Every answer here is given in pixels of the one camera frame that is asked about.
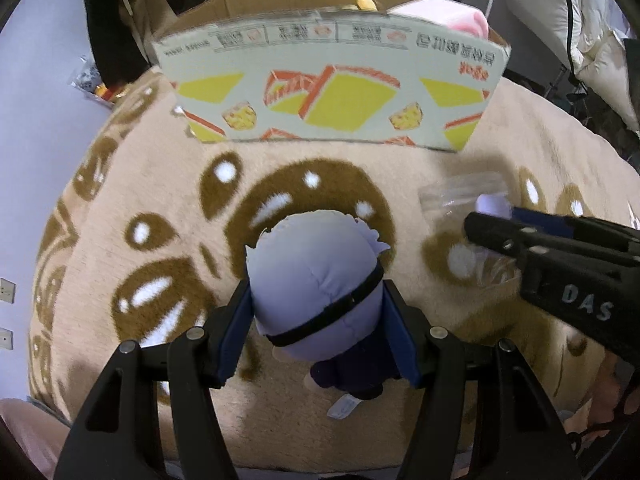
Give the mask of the right hand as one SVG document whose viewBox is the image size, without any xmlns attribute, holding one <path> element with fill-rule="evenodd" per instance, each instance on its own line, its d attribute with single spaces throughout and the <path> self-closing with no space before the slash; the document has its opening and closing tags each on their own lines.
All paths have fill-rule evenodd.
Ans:
<svg viewBox="0 0 640 480">
<path fill-rule="evenodd" d="M 605 352 L 591 390 L 588 426 L 614 419 L 614 410 L 628 386 L 634 368 L 612 352 Z"/>
</svg>

